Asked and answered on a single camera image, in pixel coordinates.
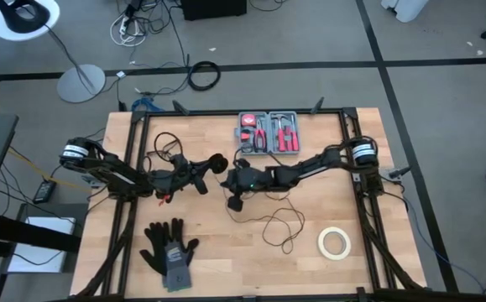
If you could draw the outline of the red handled pliers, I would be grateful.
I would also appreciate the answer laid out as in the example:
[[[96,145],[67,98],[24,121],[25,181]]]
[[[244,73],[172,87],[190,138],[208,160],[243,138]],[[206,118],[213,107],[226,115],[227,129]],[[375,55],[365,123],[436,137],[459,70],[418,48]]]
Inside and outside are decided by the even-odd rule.
[[[256,152],[265,152],[267,150],[266,132],[260,119],[256,120],[253,144]]]

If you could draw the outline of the black power adapter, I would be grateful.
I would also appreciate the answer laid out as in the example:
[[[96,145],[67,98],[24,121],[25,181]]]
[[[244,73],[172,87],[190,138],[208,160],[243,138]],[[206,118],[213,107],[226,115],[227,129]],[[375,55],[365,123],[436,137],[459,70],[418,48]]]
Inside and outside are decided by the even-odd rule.
[[[39,185],[32,202],[34,204],[43,204],[50,201],[51,196],[55,191],[56,183],[51,180],[44,180]]]

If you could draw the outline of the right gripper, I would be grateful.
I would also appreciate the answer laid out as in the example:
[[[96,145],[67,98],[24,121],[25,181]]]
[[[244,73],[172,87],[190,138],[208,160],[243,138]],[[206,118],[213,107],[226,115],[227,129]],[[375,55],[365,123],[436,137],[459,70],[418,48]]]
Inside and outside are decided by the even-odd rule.
[[[240,212],[243,209],[243,192],[263,191],[269,185],[269,172],[250,168],[250,163],[246,159],[235,159],[233,168],[228,171],[227,178],[222,182],[221,187],[232,193],[227,198],[227,207]]]

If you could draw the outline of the grey plastic tool case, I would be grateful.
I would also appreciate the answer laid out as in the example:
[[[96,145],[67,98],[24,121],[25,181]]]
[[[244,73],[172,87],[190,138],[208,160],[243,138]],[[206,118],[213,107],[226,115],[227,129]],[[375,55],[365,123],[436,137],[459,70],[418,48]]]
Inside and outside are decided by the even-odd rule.
[[[256,152],[254,149],[254,132],[256,129],[255,127],[243,127],[241,125],[241,116],[243,114],[253,114],[257,119],[260,119],[264,130],[266,132],[266,138],[267,138],[267,150],[265,152]],[[285,146],[286,150],[284,152],[279,152],[278,151],[278,140],[277,140],[277,120],[272,119],[271,116],[274,114],[280,114],[283,115],[281,119],[281,126],[284,130],[284,137],[285,137]],[[298,125],[298,117],[297,113],[295,111],[271,111],[271,112],[240,112],[238,114],[238,121],[237,121],[237,126],[235,128],[235,137],[236,141],[238,143],[238,149],[243,153],[243,155],[266,155],[266,154],[274,154],[274,155],[294,155],[298,154],[299,151],[295,151],[292,146],[292,130],[293,130],[293,124],[292,124],[292,116],[296,115],[296,126],[297,126],[297,132],[298,132],[298,137],[299,137],[299,144],[301,148],[301,134],[299,131],[299,125]],[[242,141],[241,140],[241,134],[242,133],[249,133],[250,134],[250,139],[248,141]]]

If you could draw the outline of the white flat box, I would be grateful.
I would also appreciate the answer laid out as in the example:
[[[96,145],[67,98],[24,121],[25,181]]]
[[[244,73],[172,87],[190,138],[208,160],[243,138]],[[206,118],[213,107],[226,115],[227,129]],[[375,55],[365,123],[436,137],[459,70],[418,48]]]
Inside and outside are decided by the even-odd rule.
[[[71,235],[75,229],[76,218],[28,216],[25,220],[29,225],[45,227],[53,231]],[[62,273],[64,271],[67,252],[46,247],[18,243],[13,251],[8,273]]]

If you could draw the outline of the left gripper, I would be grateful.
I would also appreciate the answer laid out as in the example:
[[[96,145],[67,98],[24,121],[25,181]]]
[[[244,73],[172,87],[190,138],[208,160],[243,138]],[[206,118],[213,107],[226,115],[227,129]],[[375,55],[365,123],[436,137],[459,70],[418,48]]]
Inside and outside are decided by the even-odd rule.
[[[211,159],[194,162],[188,160],[183,154],[173,155],[171,163],[174,166],[174,170],[170,186],[185,187],[194,185],[200,195],[207,194],[208,189],[203,178],[211,162]]]

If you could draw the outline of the black grey work glove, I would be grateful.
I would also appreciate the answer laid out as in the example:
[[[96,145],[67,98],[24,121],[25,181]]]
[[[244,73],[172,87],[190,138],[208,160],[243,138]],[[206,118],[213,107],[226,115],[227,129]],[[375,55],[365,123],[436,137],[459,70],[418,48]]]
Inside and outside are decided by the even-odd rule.
[[[143,260],[162,277],[162,285],[167,288],[167,266],[165,247],[169,239],[169,225],[165,222],[152,222],[144,229],[144,235],[149,240],[153,252],[142,249],[139,254]]]
[[[166,275],[163,277],[163,286],[169,292],[191,287],[190,263],[200,241],[194,238],[184,243],[183,231],[184,221],[173,218],[171,229],[165,236]]]

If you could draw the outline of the floor lamp with round base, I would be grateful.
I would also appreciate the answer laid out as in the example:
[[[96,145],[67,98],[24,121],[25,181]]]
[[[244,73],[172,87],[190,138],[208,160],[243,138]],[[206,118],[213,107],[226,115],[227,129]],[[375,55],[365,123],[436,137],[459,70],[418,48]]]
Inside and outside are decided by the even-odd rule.
[[[55,0],[0,0],[0,38],[24,42],[48,34],[72,64],[58,80],[60,99],[69,103],[87,102],[102,92],[105,73],[96,65],[76,62],[54,31],[59,19],[60,6]]]

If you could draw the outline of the red handled hammer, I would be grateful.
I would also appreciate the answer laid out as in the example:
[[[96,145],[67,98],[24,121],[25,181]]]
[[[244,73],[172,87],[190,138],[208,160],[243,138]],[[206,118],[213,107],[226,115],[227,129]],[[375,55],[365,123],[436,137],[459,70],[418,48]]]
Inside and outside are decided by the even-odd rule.
[[[281,119],[283,115],[280,114],[274,114],[271,116],[272,119],[277,120],[277,140],[278,140],[278,151],[279,152],[284,152],[286,150],[285,146],[285,137],[284,137],[284,130],[281,126]]]

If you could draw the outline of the white plastic object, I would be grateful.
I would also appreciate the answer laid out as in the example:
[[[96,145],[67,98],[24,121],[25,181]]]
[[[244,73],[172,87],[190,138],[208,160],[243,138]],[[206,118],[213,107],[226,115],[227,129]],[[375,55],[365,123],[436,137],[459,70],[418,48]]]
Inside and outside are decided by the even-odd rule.
[[[429,0],[380,0],[382,8],[395,12],[401,23],[413,21],[427,5]]]

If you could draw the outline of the cream masking tape roll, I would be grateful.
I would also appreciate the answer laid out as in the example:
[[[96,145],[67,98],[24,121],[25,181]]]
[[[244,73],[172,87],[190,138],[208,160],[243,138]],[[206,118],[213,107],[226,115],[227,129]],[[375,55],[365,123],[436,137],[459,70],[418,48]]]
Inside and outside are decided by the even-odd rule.
[[[342,251],[340,253],[331,253],[325,247],[325,239],[330,234],[336,234],[340,237],[342,241]],[[324,258],[332,261],[340,261],[346,258],[352,249],[352,243],[348,234],[341,228],[330,226],[327,227],[319,233],[317,237],[317,246]]]

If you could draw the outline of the white power strip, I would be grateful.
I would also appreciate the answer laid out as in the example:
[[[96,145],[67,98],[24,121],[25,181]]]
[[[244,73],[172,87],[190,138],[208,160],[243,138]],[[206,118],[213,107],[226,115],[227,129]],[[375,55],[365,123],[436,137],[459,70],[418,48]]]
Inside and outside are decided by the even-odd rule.
[[[147,34],[137,20],[122,13],[109,27],[109,35],[115,45],[133,48],[141,45]]]

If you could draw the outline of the black rimmed eyeglasses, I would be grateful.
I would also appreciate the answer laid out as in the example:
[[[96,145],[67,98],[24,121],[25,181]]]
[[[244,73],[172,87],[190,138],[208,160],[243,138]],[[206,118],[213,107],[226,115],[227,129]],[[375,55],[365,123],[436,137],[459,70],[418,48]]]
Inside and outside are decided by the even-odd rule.
[[[181,145],[178,141],[171,141],[163,146],[161,149],[154,149],[148,151],[146,155],[148,157],[157,156],[165,161],[169,161],[174,154],[178,154],[181,151]]]

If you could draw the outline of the black equipment box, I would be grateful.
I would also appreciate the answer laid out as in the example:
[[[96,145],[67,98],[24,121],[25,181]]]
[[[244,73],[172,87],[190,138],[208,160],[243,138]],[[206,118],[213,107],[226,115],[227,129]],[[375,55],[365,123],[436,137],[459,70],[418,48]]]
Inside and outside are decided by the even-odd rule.
[[[180,0],[180,6],[187,21],[241,16],[248,8],[247,0]]]

